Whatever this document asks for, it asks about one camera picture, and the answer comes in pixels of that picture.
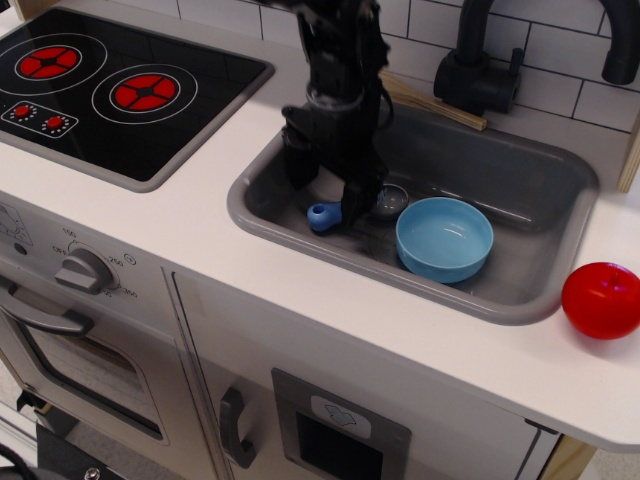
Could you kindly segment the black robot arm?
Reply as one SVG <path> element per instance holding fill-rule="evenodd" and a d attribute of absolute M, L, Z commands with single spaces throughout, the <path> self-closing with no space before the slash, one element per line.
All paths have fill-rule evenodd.
<path fill-rule="evenodd" d="M 303 107 L 282 110 L 288 174 L 296 188 L 320 168 L 344 182 L 341 221 L 353 224 L 376 203 L 388 169 L 373 145 L 388 45 L 375 1 L 279 1 L 296 16 L 310 77 Z"/>

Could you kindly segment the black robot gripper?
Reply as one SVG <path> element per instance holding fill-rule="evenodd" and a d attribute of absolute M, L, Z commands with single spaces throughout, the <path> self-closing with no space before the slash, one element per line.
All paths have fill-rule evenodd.
<path fill-rule="evenodd" d="M 373 146 L 379 129 L 381 99 L 367 97 L 353 110 L 324 110 L 307 103 L 282 109 L 285 169 L 300 190 L 321 167 L 345 183 L 342 224 L 353 225 L 377 203 L 388 169 Z"/>

